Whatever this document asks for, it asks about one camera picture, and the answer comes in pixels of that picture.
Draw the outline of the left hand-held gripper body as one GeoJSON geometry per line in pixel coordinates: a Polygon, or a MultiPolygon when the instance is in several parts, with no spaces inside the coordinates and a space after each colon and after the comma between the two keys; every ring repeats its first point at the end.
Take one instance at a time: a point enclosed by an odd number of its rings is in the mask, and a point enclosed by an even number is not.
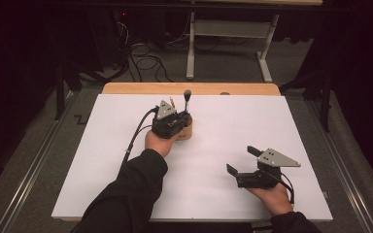
{"type": "Polygon", "coordinates": [[[162,100],[153,117],[152,132],[160,138],[170,139],[179,132],[176,127],[177,120],[177,110],[162,100]]]}

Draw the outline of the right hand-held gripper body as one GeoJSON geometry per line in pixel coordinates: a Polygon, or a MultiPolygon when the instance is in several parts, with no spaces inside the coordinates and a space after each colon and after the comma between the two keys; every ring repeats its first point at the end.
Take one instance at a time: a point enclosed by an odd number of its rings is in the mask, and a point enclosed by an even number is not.
{"type": "Polygon", "coordinates": [[[273,188],[282,181],[282,167],[300,167],[301,164],[286,155],[273,150],[262,150],[256,156],[257,169],[251,173],[239,173],[236,176],[237,185],[244,188],[273,188]]]}

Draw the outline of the tan bear brush holder cup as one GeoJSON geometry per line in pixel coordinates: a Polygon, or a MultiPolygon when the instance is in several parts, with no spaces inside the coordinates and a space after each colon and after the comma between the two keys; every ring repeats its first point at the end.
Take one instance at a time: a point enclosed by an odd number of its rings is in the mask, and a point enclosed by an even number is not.
{"type": "Polygon", "coordinates": [[[191,138],[192,136],[192,125],[193,125],[193,118],[190,117],[186,123],[186,126],[183,130],[178,134],[176,140],[177,141],[185,141],[191,138]]]}

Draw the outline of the person's left hand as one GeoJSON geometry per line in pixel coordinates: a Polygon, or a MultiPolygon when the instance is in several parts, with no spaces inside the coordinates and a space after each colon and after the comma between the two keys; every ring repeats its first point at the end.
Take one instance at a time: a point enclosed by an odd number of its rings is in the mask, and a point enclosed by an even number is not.
{"type": "Polygon", "coordinates": [[[169,139],[160,138],[150,130],[145,136],[145,148],[155,150],[162,157],[165,157],[169,154],[179,136],[180,134],[176,134],[169,139]]]}

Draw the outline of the person's right hand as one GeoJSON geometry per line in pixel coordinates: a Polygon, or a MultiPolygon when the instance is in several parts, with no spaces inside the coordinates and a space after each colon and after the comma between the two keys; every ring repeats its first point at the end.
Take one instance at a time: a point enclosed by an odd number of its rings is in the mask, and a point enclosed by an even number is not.
{"type": "Polygon", "coordinates": [[[287,189],[280,183],[269,189],[248,188],[248,192],[261,201],[270,216],[284,215],[293,211],[287,189]]]}

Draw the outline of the white table cover sheet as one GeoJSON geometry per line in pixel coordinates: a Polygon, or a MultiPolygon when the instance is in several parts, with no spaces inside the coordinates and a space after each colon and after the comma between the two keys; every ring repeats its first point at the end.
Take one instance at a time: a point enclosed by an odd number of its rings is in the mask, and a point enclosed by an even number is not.
{"type": "MultiPolygon", "coordinates": [[[[58,195],[52,217],[76,220],[113,181],[126,154],[144,148],[139,122],[152,121],[148,111],[160,95],[101,94],[58,195]]],[[[154,221],[244,221],[267,219],[259,200],[227,173],[229,164],[252,172],[256,159],[247,146],[273,149],[300,167],[286,168],[294,187],[294,208],[313,221],[332,218],[316,174],[283,96],[194,95],[190,139],[176,143],[166,162],[163,191],[153,207],[154,221]]]]}

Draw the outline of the light wooden table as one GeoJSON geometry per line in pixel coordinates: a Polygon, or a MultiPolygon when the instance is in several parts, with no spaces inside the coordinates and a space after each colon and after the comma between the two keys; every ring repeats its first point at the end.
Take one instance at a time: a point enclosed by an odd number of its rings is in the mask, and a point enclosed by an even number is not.
{"type": "Polygon", "coordinates": [[[273,83],[107,83],[103,94],[272,95],[280,96],[273,83]]]}

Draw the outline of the black stand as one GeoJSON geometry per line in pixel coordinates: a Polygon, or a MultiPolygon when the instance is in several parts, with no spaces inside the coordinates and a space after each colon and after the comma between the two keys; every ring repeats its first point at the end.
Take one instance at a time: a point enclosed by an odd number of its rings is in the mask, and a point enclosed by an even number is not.
{"type": "Polygon", "coordinates": [[[303,88],[305,100],[320,100],[320,123],[328,132],[328,114],[330,106],[331,76],[324,70],[313,71],[279,87],[281,93],[292,88],[303,88]]]}
{"type": "Polygon", "coordinates": [[[64,85],[67,84],[70,90],[80,91],[82,84],[79,79],[77,67],[72,62],[60,62],[55,70],[55,90],[56,90],[56,116],[60,119],[65,110],[64,85]]]}

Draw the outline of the dark computer tower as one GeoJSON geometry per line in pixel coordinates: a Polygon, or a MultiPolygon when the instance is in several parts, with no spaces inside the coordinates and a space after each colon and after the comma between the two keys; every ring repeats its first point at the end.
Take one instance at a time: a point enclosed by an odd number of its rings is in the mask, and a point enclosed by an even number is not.
{"type": "Polygon", "coordinates": [[[117,70],[127,58],[127,50],[118,39],[114,12],[108,9],[87,10],[95,46],[100,60],[100,70],[117,70]]]}

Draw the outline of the metal floor rail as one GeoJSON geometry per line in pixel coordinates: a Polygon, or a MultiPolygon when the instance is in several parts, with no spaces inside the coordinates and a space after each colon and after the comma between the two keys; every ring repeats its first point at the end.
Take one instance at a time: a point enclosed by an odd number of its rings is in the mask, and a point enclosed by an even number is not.
{"type": "Polygon", "coordinates": [[[22,209],[30,191],[33,188],[41,170],[48,158],[48,152],[51,148],[52,142],[63,122],[65,116],[69,112],[71,106],[77,99],[78,92],[70,90],[66,95],[65,107],[63,112],[55,118],[51,124],[51,128],[47,133],[45,139],[39,147],[31,165],[29,166],[25,176],[21,180],[17,187],[17,191],[14,194],[8,208],[0,219],[0,233],[10,233],[11,228],[17,219],[17,216],[22,209]]]}
{"type": "Polygon", "coordinates": [[[306,106],[311,114],[314,116],[315,123],[320,129],[326,146],[329,149],[329,157],[331,158],[332,163],[335,165],[336,174],[359,221],[360,228],[363,230],[363,233],[373,233],[372,216],[369,214],[363,201],[362,195],[357,189],[356,184],[354,183],[353,178],[350,175],[339,150],[336,148],[330,134],[324,130],[321,124],[321,115],[319,108],[314,102],[311,101],[307,101],[306,106]]]}

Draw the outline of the white metal desk frame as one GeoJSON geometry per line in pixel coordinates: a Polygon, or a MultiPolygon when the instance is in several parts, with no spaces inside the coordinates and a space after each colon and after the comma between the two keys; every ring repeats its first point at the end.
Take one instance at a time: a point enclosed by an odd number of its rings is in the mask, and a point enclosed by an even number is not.
{"type": "Polygon", "coordinates": [[[272,77],[266,56],[272,43],[280,16],[273,15],[268,22],[231,21],[215,19],[196,19],[195,13],[189,14],[189,42],[186,59],[186,78],[194,78],[196,36],[231,37],[247,39],[263,39],[264,47],[256,53],[256,59],[266,83],[272,83],[272,77]]]}

